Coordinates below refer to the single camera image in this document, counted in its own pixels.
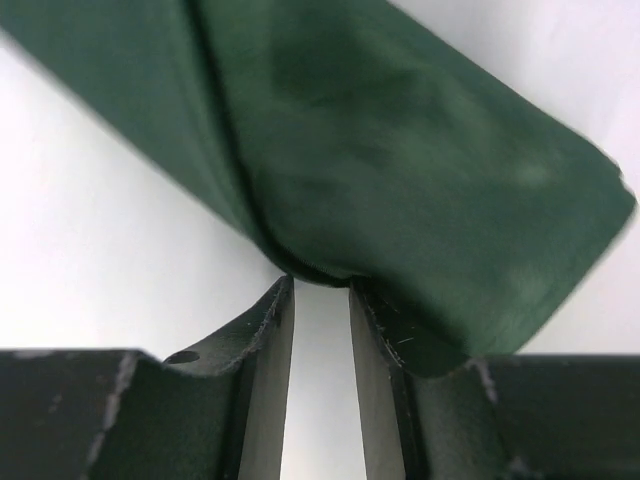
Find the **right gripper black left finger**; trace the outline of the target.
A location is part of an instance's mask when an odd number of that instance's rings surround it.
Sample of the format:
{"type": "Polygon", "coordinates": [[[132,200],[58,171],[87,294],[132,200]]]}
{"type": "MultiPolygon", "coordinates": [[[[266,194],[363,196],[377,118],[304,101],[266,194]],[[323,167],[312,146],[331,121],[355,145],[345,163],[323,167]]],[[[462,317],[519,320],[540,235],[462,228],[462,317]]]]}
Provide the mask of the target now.
{"type": "Polygon", "coordinates": [[[5,350],[5,479],[276,479],[294,284],[158,360],[139,350],[5,350]]]}

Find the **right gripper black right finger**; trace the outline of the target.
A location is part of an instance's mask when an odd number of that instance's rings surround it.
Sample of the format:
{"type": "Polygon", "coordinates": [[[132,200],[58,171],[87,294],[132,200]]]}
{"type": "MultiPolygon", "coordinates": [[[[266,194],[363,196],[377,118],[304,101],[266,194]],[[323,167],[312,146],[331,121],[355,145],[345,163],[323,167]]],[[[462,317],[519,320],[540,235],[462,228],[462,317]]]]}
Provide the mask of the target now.
{"type": "Polygon", "coordinates": [[[635,355],[470,358],[372,290],[349,293],[371,479],[635,479],[635,355]]]}

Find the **dark green cloth napkin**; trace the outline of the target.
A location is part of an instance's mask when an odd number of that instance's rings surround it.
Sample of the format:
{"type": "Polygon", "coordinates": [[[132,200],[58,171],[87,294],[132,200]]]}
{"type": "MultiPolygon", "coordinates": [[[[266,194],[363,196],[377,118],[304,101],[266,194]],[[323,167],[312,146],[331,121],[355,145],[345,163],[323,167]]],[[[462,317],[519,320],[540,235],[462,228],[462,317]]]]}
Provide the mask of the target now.
{"type": "Polygon", "coordinates": [[[619,168],[385,1],[5,1],[1,27],[280,268],[513,353],[635,209],[619,168]]]}

